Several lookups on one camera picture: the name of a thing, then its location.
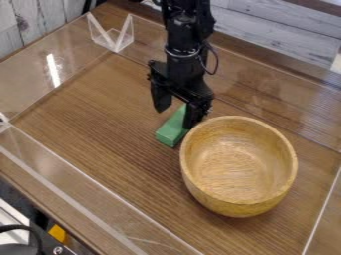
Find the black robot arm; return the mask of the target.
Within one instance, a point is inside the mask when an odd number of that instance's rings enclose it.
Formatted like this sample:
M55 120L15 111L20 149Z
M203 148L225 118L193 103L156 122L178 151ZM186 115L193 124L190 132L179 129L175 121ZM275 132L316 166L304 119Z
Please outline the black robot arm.
M154 107L162 113L171 98L186 103L182 127L191 129L207 115L214 92L205 81L209 53L214 53L207 38L214 32L215 19L210 0L154 0L162 7L167 30L164 62L150 60L151 95Z

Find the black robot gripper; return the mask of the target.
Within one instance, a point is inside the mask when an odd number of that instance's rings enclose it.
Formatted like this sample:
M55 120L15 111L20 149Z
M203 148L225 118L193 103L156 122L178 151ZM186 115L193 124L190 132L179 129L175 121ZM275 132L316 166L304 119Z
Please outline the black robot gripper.
M207 115L214 98L205 75L213 75L206 68L207 48L189 55L167 54L164 62L148 61L151 95L155 110L162 113L171 106L171 98L186 102L182 127L191 129Z

